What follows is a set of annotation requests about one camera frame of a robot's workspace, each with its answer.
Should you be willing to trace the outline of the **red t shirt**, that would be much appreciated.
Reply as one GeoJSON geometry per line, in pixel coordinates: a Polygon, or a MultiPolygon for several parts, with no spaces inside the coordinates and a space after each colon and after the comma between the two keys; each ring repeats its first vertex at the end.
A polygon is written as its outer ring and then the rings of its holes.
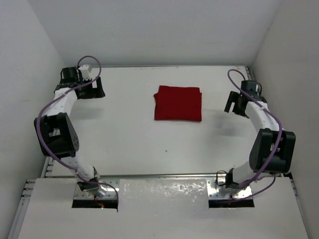
{"type": "Polygon", "coordinates": [[[202,121],[202,93],[198,87],[160,85],[154,99],[155,120],[202,121]]]}

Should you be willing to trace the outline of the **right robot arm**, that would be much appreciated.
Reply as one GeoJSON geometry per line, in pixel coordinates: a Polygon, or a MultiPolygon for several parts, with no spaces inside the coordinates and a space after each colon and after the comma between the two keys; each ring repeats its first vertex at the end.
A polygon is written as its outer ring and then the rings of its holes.
{"type": "Polygon", "coordinates": [[[227,189],[245,188],[260,170],[259,177],[290,171],[296,135],[285,131],[279,120],[270,114],[266,99],[258,91],[259,86],[255,81],[242,81],[240,92],[231,91],[225,106],[224,111],[229,112],[234,103],[233,113],[248,118],[257,133],[248,161],[226,173],[224,186],[227,189]]]}

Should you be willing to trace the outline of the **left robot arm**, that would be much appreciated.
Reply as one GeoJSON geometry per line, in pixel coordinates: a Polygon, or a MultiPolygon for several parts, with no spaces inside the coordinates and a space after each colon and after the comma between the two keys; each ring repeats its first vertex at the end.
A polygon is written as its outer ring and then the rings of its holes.
{"type": "Polygon", "coordinates": [[[34,127],[43,155],[68,168],[82,192],[96,196],[102,192],[99,174],[78,153],[79,138],[69,117],[77,100],[105,96],[101,78],[94,78],[91,71],[88,64],[63,68],[54,99],[34,120],[34,127]]]}

